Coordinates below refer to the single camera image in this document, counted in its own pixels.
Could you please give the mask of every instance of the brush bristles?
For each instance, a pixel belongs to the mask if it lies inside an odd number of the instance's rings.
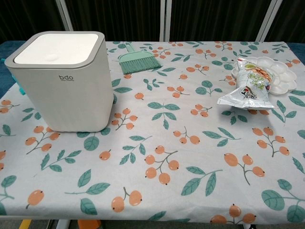
[[[120,63],[124,74],[137,73],[153,68],[160,68],[162,65],[154,56],[145,57],[132,61],[124,61]]]

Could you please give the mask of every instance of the tablecloth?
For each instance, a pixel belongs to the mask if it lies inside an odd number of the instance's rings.
[[[163,67],[123,75],[125,43],[107,42],[115,97],[100,132],[52,131],[16,84],[1,99],[1,215],[304,221],[305,68],[284,42],[133,42]],[[247,56],[298,76],[296,90],[269,96],[276,109],[216,104]]]

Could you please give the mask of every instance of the green brush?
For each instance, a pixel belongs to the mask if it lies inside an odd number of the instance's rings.
[[[125,45],[129,53],[124,54],[119,58],[120,66],[122,67],[124,74],[137,73],[162,67],[150,52],[135,52],[131,44],[126,43]]]

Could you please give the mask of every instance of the snack bag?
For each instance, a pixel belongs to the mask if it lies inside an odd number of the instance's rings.
[[[268,98],[274,74],[243,58],[237,59],[237,66],[237,88],[219,98],[217,104],[256,110],[274,108]]]

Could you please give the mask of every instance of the paint palette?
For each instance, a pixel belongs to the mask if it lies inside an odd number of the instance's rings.
[[[247,57],[246,59],[275,73],[275,77],[269,90],[270,93],[285,94],[286,92],[296,88],[296,74],[293,71],[290,71],[288,66],[283,62],[275,61],[265,56],[258,58]],[[236,78],[237,75],[238,68],[237,64],[235,64],[234,68],[232,69],[232,77]]]

